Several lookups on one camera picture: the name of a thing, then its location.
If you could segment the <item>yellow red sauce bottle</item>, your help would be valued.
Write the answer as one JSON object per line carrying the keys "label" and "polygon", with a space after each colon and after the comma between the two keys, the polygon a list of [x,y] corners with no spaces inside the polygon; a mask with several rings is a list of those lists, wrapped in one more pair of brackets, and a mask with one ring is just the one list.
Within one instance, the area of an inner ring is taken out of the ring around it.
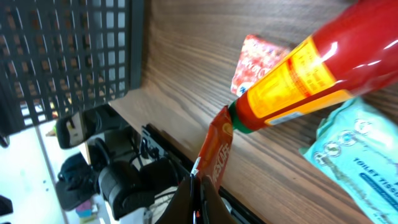
{"label": "yellow red sauce bottle", "polygon": [[308,36],[229,107],[251,133],[397,82],[397,0],[359,1]]}

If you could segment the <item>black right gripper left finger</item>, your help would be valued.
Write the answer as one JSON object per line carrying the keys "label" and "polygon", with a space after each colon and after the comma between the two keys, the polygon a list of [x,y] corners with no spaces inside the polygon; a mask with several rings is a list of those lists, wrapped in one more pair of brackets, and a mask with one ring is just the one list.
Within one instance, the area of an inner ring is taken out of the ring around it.
{"label": "black right gripper left finger", "polygon": [[192,175],[182,180],[156,224],[193,224],[192,180]]}

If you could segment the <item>black office chair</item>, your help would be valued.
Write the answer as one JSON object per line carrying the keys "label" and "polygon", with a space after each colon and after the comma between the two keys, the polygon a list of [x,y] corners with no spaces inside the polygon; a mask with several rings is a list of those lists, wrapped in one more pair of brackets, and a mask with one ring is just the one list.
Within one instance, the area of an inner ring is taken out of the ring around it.
{"label": "black office chair", "polygon": [[[133,155],[129,160],[116,159],[99,134],[121,132]],[[176,187],[182,181],[177,164],[158,149],[150,150],[146,142],[132,140],[128,123],[110,107],[103,105],[60,118],[54,132],[61,149],[67,150],[87,140],[87,162],[82,153],[70,156],[58,173],[55,190],[60,206],[71,211],[95,194],[108,203],[115,220],[138,208],[150,207],[156,195]]]}

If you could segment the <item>grey plastic basket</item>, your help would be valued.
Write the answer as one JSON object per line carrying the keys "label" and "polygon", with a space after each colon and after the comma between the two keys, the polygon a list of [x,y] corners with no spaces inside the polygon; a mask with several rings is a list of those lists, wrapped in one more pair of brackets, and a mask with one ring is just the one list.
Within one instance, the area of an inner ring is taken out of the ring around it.
{"label": "grey plastic basket", "polygon": [[1,136],[141,84],[144,2],[1,0]]}

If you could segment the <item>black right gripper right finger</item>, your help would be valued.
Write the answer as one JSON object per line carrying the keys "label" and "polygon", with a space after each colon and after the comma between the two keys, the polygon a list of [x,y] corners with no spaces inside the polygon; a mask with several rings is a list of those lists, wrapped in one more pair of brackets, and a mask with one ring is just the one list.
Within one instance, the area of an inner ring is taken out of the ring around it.
{"label": "black right gripper right finger", "polygon": [[209,224],[236,224],[209,177],[204,176],[201,179],[201,187],[205,221]]}

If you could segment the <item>red snack packet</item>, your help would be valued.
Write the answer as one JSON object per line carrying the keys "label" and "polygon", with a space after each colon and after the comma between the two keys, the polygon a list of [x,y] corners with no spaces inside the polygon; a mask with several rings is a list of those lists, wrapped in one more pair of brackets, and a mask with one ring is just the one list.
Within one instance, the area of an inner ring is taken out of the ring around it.
{"label": "red snack packet", "polygon": [[232,141],[233,124],[228,107],[224,106],[210,123],[191,174],[200,179],[208,177],[218,190],[229,159]]}

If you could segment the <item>teal wet wipes pack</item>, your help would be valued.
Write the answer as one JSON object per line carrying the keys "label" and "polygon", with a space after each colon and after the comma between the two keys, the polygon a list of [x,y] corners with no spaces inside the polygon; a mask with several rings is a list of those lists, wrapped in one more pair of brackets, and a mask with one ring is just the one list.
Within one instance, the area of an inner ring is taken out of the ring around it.
{"label": "teal wet wipes pack", "polygon": [[374,223],[397,223],[397,125],[362,98],[323,119],[315,142],[299,150]]}

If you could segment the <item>small red white box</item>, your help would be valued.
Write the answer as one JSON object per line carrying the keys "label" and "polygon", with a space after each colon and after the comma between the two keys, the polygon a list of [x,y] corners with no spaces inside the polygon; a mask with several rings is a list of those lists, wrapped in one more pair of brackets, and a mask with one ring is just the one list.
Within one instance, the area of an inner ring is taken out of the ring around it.
{"label": "small red white box", "polygon": [[238,97],[243,95],[290,51],[290,48],[273,44],[258,35],[247,35],[231,81],[231,92]]}

